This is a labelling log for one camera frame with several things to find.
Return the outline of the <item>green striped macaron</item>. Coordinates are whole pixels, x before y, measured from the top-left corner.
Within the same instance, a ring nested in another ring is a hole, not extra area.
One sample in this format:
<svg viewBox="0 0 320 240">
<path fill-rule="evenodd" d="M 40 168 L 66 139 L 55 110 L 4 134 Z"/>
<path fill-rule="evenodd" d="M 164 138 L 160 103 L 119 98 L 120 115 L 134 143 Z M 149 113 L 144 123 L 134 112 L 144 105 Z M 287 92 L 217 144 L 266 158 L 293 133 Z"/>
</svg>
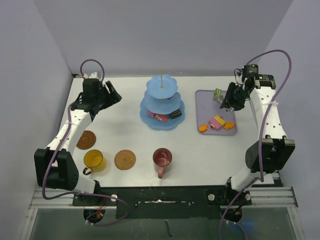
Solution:
<svg viewBox="0 0 320 240">
<path fill-rule="evenodd" d="M 213 95 L 223 95 L 223 91 L 219 88 L 216 88 L 213 92 Z"/>
</svg>

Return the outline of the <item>yellow pink cake slice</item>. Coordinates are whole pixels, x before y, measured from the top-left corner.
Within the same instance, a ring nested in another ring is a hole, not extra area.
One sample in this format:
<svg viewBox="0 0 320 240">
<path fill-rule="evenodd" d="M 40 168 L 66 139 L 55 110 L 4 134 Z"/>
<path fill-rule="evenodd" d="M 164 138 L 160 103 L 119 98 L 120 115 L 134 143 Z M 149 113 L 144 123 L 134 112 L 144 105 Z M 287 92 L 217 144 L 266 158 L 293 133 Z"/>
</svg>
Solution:
<svg viewBox="0 0 320 240">
<path fill-rule="evenodd" d="M 219 115 L 213 117 L 222 127 L 226 124 L 226 121 Z"/>
</svg>

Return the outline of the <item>pink strawberry cake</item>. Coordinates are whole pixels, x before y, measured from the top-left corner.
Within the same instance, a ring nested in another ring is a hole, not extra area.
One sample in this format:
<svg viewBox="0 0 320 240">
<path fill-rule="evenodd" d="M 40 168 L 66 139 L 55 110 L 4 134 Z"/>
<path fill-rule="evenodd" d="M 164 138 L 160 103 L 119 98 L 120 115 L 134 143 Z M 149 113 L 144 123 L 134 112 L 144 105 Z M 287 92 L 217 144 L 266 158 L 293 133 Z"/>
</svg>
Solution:
<svg viewBox="0 0 320 240">
<path fill-rule="evenodd" d="M 222 127 L 222 125 L 214 117 L 211 118 L 208 123 L 210 128 L 214 130 L 219 130 Z"/>
</svg>

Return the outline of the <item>chocolate layered cake slice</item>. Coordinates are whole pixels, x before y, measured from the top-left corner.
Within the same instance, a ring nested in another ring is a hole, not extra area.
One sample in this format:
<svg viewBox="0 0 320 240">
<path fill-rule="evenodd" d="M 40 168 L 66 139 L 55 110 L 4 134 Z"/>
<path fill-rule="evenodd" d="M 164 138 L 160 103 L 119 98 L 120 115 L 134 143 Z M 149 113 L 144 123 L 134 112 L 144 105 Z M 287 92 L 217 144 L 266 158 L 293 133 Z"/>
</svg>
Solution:
<svg viewBox="0 0 320 240">
<path fill-rule="evenodd" d="M 171 113 L 169 114 L 169 117 L 170 117 L 171 119 L 176 119 L 176 118 L 180 117 L 181 115 L 182 115 L 181 110 L 180 110 L 180 109 L 177 109 L 177 110 L 171 112 Z"/>
</svg>

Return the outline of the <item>red pink macaron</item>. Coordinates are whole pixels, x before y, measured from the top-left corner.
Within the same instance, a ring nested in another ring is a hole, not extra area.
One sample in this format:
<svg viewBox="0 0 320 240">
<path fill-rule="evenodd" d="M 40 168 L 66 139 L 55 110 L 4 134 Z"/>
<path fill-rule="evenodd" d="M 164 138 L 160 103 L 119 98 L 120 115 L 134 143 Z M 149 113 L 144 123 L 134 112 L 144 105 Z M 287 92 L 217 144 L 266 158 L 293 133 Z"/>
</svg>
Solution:
<svg viewBox="0 0 320 240">
<path fill-rule="evenodd" d="M 165 114 L 155 114 L 153 118 L 163 123 L 166 123 L 169 119 Z"/>
</svg>

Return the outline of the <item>metal tongs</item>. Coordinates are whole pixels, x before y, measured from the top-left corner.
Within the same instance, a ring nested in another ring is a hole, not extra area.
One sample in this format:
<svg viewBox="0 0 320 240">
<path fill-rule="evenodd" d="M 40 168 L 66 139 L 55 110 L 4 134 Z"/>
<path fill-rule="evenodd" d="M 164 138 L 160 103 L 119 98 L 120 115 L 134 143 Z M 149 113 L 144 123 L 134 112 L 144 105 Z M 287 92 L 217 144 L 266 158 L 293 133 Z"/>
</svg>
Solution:
<svg viewBox="0 0 320 240">
<path fill-rule="evenodd" d="M 213 95 L 212 100 L 218 104 L 222 104 L 224 101 L 224 96 L 223 95 Z"/>
</svg>

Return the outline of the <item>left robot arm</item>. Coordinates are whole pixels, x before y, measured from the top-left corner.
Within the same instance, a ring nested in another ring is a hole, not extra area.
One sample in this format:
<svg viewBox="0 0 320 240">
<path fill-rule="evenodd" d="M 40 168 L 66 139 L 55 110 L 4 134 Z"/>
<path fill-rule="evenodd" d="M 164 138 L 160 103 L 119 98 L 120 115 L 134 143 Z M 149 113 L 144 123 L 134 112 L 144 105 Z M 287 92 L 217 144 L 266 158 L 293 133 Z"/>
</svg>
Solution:
<svg viewBox="0 0 320 240">
<path fill-rule="evenodd" d="M 96 115 L 120 102 L 122 97 L 110 81 L 86 78 L 82 82 L 82 92 L 67 107 L 67 120 L 56 137 L 45 147 L 34 153 L 37 184 L 46 189 L 66 190 L 68 194 L 84 194 L 84 200 L 95 206 L 100 203 L 102 193 L 97 182 L 79 173 L 73 160 L 73 152 L 83 132 L 93 122 Z"/>
</svg>

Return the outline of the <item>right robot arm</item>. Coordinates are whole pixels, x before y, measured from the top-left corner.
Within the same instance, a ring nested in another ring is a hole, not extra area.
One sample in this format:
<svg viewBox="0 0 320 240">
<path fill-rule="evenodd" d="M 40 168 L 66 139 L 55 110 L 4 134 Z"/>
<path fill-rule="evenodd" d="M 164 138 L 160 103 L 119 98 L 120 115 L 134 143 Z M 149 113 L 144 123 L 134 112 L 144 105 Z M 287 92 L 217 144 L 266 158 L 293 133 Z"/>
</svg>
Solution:
<svg viewBox="0 0 320 240">
<path fill-rule="evenodd" d="M 245 167 L 230 178 L 230 187 L 222 192 L 230 205 L 241 198 L 255 182 L 281 170 L 295 150 L 295 141 L 285 133 L 276 102 L 276 83 L 272 75 L 260 74 L 256 64 L 246 64 L 228 85 L 221 109 L 228 112 L 244 109 L 249 101 L 258 130 L 258 139 L 245 152 Z"/>
</svg>

